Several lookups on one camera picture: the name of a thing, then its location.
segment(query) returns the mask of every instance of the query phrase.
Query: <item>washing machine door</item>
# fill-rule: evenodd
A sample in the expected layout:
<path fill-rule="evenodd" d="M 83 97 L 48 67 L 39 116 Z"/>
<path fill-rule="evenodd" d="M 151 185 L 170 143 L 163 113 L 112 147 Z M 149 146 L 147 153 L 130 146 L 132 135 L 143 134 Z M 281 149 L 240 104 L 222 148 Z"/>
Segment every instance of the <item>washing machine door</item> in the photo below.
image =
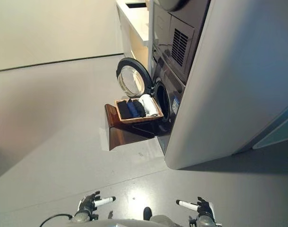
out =
<path fill-rule="evenodd" d="M 116 71 L 122 90 L 131 98 L 152 93 L 152 79 L 146 68 L 136 59 L 123 58 Z"/>
<path fill-rule="evenodd" d="M 159 0 L 164 10 L 173 12 L 180 9 L 188 0 Z"/>

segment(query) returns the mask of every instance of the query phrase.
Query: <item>white countertop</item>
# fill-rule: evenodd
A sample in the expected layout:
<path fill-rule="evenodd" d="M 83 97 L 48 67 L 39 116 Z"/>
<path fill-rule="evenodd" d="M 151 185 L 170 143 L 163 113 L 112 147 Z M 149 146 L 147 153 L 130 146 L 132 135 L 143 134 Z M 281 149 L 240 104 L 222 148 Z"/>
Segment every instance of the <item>white countertop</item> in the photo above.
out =
<path fill-rule="evenodd" d="M 149 11 L 147 8 L 129 8 L 124 0 L 117 0 L 118 9 L 123 12 L 127 21 L 138 35 L 143 46 L 148 46 Z"/>

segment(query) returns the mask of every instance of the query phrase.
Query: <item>washing machine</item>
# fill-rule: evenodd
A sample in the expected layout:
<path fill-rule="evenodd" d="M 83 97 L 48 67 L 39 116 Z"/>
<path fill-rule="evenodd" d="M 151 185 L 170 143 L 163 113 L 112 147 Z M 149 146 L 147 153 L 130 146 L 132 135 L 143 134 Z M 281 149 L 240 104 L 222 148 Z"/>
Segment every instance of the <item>washing machine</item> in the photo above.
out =
<path fill-rule="evenodd" d="M 157 51 L 154 52 L 154 58 L 157 62 L 152 76 L 139 61 L 133 58 L 123 58 L 118 64 L 116 75 L 120 87 L 127 96 L 136 98 L 143 94 L 150 94 L 161 108 L 164 116 L 149 124 L 165 154 L 185 85 Z"/>
<path fill-rule="evenodd" d="M 152 74 L 132 58 L 123 58 L 118 64 L 116 75 L 122 90 L 130 98 L 150 94 L 161 108 L 164 116 L 151 125 L 164 154 L 208 6 L 209 0 L 155 0 Z"/>

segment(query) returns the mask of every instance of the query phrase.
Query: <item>white towel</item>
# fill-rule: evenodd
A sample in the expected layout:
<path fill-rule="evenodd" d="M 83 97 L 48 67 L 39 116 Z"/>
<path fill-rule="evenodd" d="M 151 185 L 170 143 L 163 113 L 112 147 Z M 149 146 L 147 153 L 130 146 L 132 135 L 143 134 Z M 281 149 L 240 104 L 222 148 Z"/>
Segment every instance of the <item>white towel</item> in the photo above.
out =
<path fill-rule="evenodd" d="M 139 102 L 143 105 L 146 117 L 158 116 L 158 110 L 149 94 L 142 95 Z"/>

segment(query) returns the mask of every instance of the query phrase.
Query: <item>dark wood shelf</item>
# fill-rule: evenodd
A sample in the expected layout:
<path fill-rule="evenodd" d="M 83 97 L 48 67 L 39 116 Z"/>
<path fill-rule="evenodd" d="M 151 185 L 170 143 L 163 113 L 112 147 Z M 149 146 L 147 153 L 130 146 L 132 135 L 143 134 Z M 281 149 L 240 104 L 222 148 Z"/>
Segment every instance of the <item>dark wood shelf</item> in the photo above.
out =
<path fill-rule="evenodd" d="M 108 124 L 109 149 L 129 143 L 151 139 L 155 136 L 151 122 L 122 123 L 116 107 L 106 104 L 105 113 Z"/>

